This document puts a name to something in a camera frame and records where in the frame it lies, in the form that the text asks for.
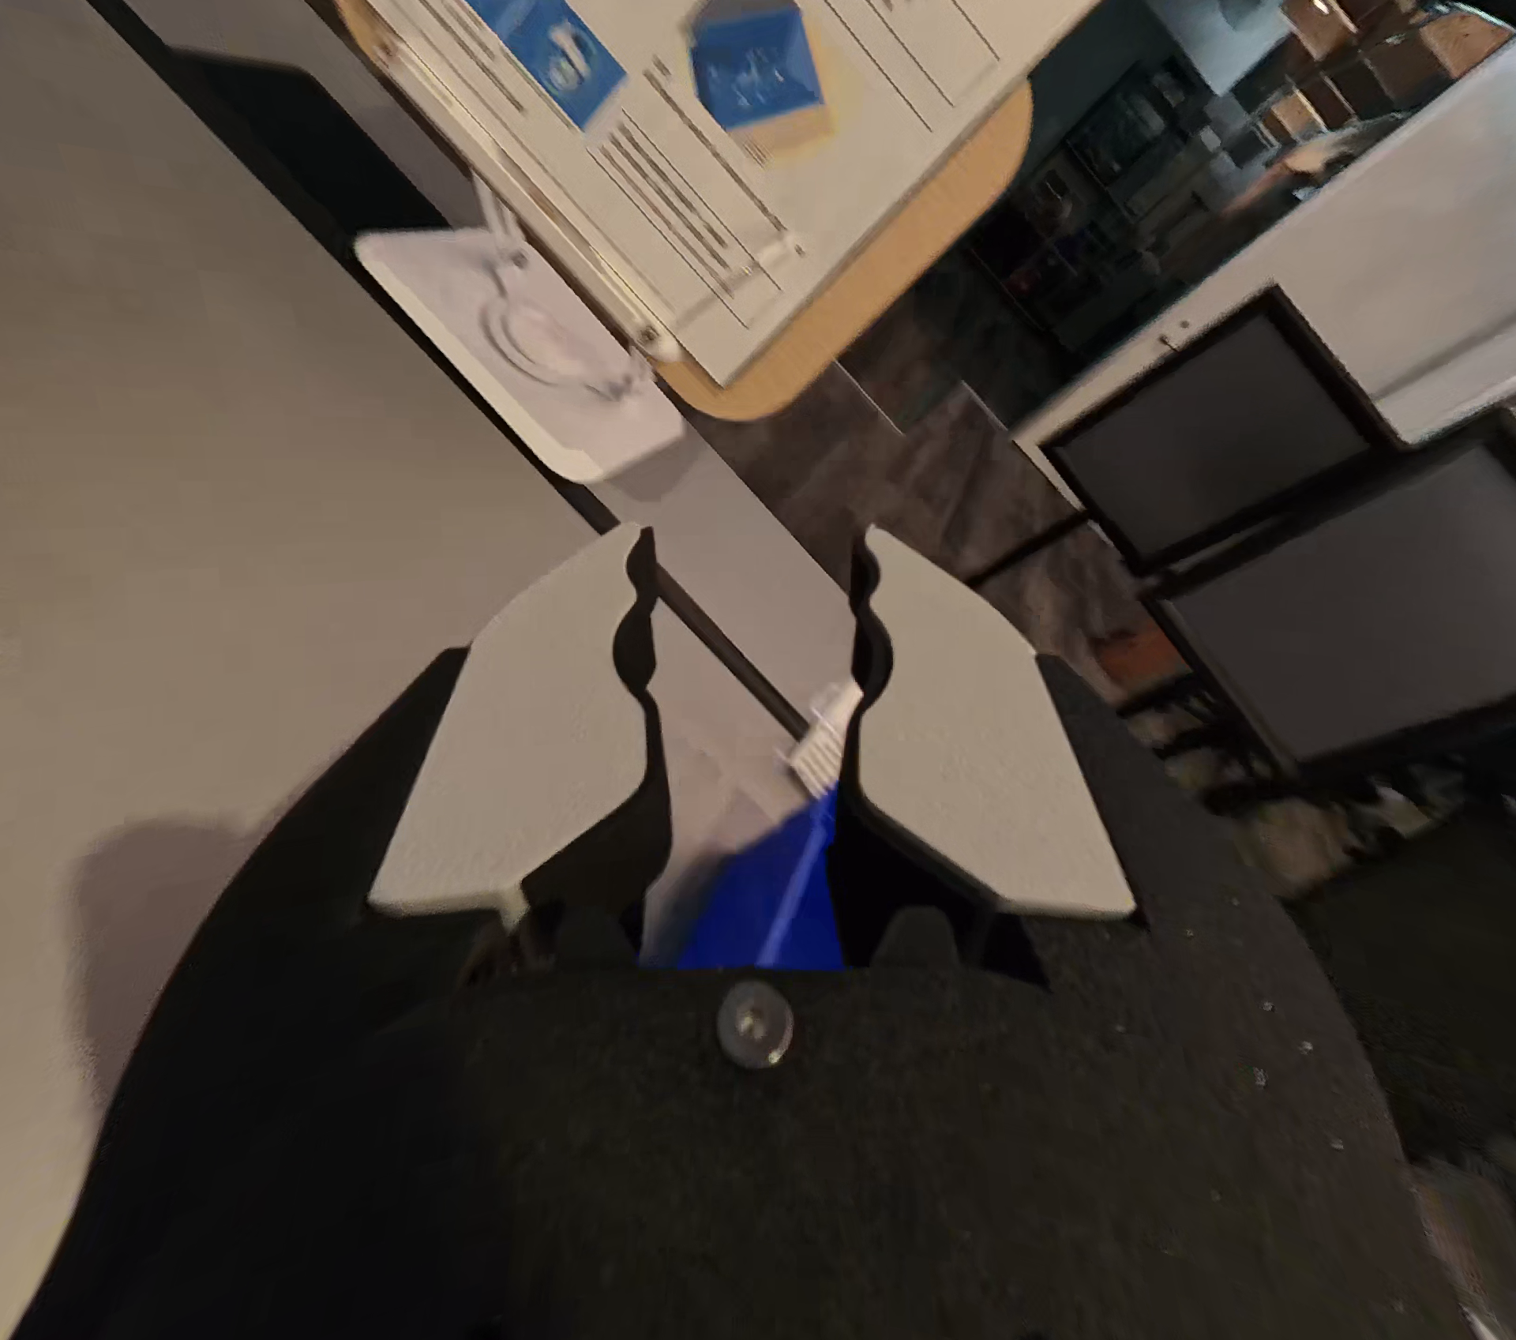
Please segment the printed instruction sheet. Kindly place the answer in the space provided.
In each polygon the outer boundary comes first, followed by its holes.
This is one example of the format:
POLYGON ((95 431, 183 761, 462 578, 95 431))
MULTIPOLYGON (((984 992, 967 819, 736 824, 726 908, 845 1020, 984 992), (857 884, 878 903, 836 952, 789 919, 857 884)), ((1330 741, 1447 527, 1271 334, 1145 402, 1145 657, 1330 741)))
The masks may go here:
POLYGON ((1005 139, 1094 0, 337 0, 604 318, 716 402, 1005 139))

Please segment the white document stand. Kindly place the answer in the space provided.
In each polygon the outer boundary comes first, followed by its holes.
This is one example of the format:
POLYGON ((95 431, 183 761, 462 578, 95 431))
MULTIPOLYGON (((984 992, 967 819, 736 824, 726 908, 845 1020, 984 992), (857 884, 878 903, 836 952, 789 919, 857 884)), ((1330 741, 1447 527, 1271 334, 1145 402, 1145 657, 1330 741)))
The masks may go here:
POLYGON ((356 260, 560 478, 604 486, 667 457, 685 419, 653 365, 472 192, 484 225, 362 234, 356 260))

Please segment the blue plastic bin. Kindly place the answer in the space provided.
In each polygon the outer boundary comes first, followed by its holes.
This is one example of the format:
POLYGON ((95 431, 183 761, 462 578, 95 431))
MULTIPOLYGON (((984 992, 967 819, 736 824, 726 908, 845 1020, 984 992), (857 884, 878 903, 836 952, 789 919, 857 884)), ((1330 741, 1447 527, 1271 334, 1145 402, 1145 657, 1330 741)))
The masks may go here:
POLYGON ((845 970, 830 843, 836 785, 698 874, 641 970, 845 970))

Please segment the black easel board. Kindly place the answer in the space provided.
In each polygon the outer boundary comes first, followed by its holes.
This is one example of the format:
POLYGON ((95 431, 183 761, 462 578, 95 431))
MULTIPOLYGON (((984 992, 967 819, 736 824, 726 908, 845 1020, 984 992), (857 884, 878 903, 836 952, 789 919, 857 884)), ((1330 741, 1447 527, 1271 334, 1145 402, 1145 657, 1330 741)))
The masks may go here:
POLYGON ((1145 578, 1405 457, 1282 287, 1042 438, 1050 475, 1145 578))
POLYGON ((1282 785, 1513 731, 1513 410, 1145 596, 1282 785))

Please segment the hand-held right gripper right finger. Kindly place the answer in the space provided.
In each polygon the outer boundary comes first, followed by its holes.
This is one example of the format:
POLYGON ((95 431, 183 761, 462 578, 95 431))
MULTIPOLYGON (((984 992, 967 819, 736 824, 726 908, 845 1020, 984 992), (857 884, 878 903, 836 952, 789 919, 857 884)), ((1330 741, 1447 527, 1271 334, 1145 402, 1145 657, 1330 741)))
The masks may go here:
POLYGON ((1131 919, 1135 893, 1037 647, 887 527, 856 547, 845 793, 995 913, 1131 919))

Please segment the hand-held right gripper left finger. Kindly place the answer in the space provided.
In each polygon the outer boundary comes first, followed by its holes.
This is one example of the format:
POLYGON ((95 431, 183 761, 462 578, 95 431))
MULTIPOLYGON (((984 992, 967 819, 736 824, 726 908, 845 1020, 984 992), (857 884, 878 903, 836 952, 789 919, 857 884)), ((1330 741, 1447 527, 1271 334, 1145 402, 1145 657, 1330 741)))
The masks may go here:
POLYGON ((634 913, 672 856, 658 542, 619 525, 467 641, 372 882, 378 913, 634 913))

